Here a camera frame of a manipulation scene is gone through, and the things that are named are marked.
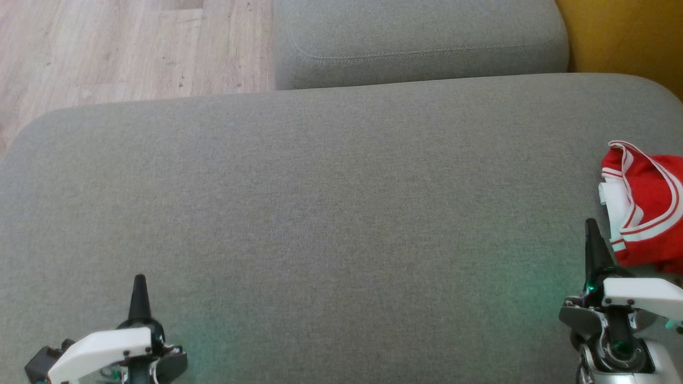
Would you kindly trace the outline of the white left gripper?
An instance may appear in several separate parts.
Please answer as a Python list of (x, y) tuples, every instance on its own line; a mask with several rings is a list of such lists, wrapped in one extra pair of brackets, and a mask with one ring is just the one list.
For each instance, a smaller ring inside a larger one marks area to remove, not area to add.
[(163, 326), (152, 318), (144, 274), (134, 278), (128, 320), (67, 348), (48, 370), (47, 382), (76, 383), (102, 369), (119, 372), (119, 383), (172, 383), (188, 369), (183, 347), (166, 343)]

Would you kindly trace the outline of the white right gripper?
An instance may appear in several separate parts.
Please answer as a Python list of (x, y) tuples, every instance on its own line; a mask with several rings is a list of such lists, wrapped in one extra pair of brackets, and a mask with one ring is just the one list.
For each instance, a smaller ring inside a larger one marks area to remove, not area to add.
[(661, 343), (637, 337), (641, 312), (681, 330), (681, 287), (663, 278), (622, 277), (597, 221), (585, 220), (585, 284), (566, 297), (559, 320), (570, 328), (578, 352), (578, 374), (676, 374), (675, 363)]

